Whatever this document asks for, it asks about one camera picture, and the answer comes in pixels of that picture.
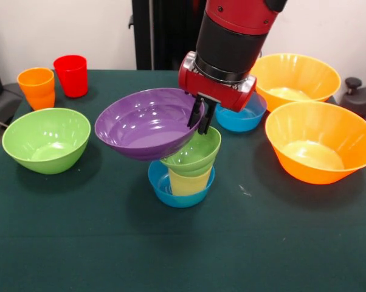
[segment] stacked cups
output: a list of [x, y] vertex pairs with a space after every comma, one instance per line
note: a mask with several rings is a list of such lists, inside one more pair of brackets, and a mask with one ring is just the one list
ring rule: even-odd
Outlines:
[[210, 127], [207, 134], [196, 132], [177, 153], [161, 160], [168, 167], [173, 195], [189, 196], [206, 188], [220, 146], [221, 134]]
[[[64, 94], [70, 98], [88, 91], [87, 60], [79, 55], [66, 55], [54, 61]], [[55, 75], [48, 68], [31, 68], [17, 77], [19, 87], [34, 111], [55, 106]]]

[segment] black cylinder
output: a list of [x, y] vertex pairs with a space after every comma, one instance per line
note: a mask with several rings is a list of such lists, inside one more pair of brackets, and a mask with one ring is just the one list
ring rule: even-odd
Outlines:
[[267, 35], [233, 32], [205, 13], [196, 43], [195, 65], [209, 78], [225, 83], [240, 82], [255, 64]]

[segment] orange cup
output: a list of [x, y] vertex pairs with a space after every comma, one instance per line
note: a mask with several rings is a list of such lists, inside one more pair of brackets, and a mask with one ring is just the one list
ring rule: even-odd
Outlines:
[[33, 110], [55, 106], [54, 72], [48, 68], [32, 68], [17, 76], [17, 82]]

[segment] white wall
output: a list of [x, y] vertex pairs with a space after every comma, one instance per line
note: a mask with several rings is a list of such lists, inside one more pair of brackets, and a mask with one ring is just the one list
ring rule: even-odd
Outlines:
[[292, 52], [333, 66], [366, 85], [366, 0], [288, 0], [263, 47], [263, 55]]
[[89, 68], [135, 69], [131, 0], [0, 0], [0, 75], [52, 68], [64, 54], [81, 54]]
[[[1, 77], [68, 53], [90, 68], [135, 69], [131, 14], [131, 0], [0, 0]], [[319, 58], [366, 85], [366, 0], [289, 0], [263, 48], [275, 52]]]

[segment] purple bowl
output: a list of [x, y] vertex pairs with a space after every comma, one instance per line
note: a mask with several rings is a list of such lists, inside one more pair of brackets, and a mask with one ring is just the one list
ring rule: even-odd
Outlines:
[[177, 88], [137, 92], [108, 106], [95, 122], [95, 133], [124, 156], [160, 160], [176, 153], [198, 129], [199, 121], [192, 129], [187, 126], [194, 102]]

